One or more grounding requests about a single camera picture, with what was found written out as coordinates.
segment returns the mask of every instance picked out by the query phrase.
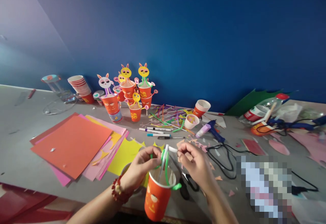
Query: marker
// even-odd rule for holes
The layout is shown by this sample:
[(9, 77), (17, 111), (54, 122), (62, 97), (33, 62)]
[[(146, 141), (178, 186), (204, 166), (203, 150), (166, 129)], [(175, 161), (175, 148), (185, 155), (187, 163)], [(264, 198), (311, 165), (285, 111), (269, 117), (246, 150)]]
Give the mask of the marker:
[(159, 127), (147, 127), (147, 129), (155, 130), (155, 131), (172, 131), (172, 129), (169, 128), (159, 128)]
[(186, 137), (167, 137), (167, 136), (159, 136), (158, 139), (180, 139), (180, 138), (186, 138)]
[(147, 136), (167, 136), (167, 137), (171, 137), (170, 134), (152, 134), (152, 133), (148, 133)]
[(154, 130), (145, 129), (145, 128), (139, 128), (139, 130), (140, 130), (140, 131), (153, 132), (153, 133), (156, 133), (156, 134), (164, 134), (164, 132), (154, 131)]

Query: bracelet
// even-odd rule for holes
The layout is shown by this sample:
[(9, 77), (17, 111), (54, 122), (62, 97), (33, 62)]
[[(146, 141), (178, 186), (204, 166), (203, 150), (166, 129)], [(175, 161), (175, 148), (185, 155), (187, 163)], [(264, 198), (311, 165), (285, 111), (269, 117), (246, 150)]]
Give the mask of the bracelet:
[(122, 175), (114, 180), (114, 182), (112, 184), (112, 195), (116, 202), (121, 202), (122, 204), (125, 204), (128, 202), (128, 200), (132, 196), (133, 192), (123, 193), (121, 191), (121, 187), (120, 187), (121, 177), (122, 177)]

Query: glue stick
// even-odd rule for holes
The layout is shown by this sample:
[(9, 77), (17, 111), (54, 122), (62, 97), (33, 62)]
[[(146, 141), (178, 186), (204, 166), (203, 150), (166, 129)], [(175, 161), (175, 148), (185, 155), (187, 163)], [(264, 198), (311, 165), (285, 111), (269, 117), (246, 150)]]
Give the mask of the glue stick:
[(197, 133), (196, 138), (200, 138), (202, 135), (204, 135), (206, 132), (211, 129), (211, 126), (209, 124), (204, 125)]

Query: water bottle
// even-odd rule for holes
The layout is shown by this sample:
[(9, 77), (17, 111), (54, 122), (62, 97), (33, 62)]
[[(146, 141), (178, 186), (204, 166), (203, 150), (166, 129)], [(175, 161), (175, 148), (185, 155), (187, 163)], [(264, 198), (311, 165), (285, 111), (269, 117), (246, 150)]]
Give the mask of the water bottle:
[(276, 95), (276, 97), (265, 99), (247, 111), (245, 114), (240, 116), (239, 121), (244, 124), (251, 125), (253, 122), (263, 118), (266, 113), (272, 108), (274, 103), (276, 103), (276, 106), (273, 112), (275, 112), (282, 105), (282, 102), (289, 97), (289, 95), (279, 93)]

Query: blue tool handle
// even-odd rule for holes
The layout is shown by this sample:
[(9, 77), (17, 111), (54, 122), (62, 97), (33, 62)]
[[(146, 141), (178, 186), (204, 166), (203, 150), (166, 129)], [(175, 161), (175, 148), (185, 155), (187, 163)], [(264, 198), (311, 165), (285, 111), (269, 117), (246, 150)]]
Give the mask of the blue tool handle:
[(214, 128), (215, 123), (216, 123), (216, 120), (211, 120), (210, 122), (208, 122), (208, 124), (211, 126), (211, 128), (209, 129), (209, 132), (213, 134), (213, 136), (216, 138), (216, 140), (219, 143), (224, 143), (225, 138), (217, 133), (217, 131)]

